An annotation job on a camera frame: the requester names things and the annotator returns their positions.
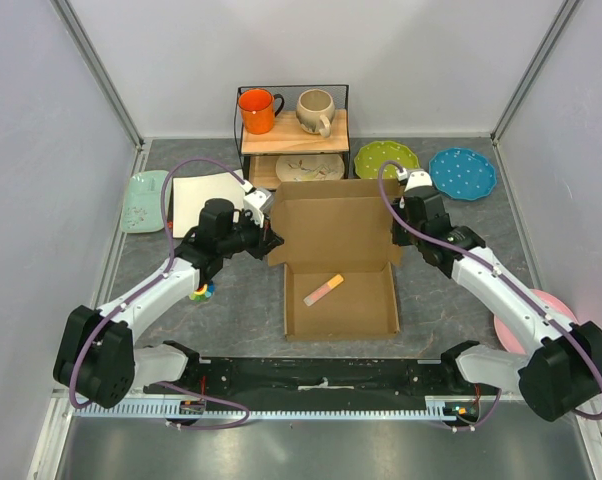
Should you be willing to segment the orange pink eraser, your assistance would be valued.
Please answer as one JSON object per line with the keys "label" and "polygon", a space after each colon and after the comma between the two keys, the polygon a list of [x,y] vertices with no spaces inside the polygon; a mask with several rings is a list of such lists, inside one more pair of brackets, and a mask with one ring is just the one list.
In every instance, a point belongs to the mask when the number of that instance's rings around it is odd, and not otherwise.
{"label": "orange pink eraser", "polygon": [[311,293],[309,293],[304,299],[303,302],[306,306],[310,307],[314,305],[316,302],[321,300],[327,294],[329,294],[332,290],[340,286],[344,281],[342,275],[337,274],[333,276],[331,279],[324,282],[322,285],[317,287]]}

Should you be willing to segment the brown cardboard box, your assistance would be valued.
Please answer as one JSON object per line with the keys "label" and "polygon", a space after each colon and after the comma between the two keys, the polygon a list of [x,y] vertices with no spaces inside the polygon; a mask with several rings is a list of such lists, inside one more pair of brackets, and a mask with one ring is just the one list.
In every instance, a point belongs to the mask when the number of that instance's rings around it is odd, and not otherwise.
{"label": "brown cardboard box", "polygon": [[[402,250],[392,241],[385,205],[402,191],[394,180],[285,182],[274,195],[273,230],[284,244],[268,255],[284,267],[288,341],[379,340],[400,322],[392,268]],[[308,307],[303,299],[333,276],[343,283]]]}

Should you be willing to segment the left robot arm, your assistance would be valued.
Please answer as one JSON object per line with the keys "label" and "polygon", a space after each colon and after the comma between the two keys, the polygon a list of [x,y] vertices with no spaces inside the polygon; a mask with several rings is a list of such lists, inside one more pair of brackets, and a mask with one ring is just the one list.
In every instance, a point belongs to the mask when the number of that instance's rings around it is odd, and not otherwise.
{"label": "left robot arm", "polygon": [[76,408],[117,405],[132,389],[165,381],[179,393],[200,382],[200,369],[176,343],[138,348],[135,343],[180,300],[205,292],[225,260],[241,252],[261,260],[283,244],[270,225],[273,195],[256,189],[242,209],[226,199],[205,202],[196,226],[160,268],[129,292],[69,315],[53,367],[54,379],[69,387]]}

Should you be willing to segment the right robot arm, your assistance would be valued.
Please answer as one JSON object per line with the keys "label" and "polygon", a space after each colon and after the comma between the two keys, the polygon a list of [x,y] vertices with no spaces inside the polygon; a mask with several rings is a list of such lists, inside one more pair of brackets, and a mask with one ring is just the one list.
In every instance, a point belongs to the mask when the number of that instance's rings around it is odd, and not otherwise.
{"label": "right robot arm", "polygon": [[523,397],[546,421],[568,412],[602,420],[602,329],[592,321],[576,323],[544,303],[496,259],[493,251],[426,235],[408,224],[394,205],[395,223],[419,249],[441,252],[440,267],[494,313],[515,335],[521,354],[474,345],[439,368],[448,392],[464,392],[473,383]]}

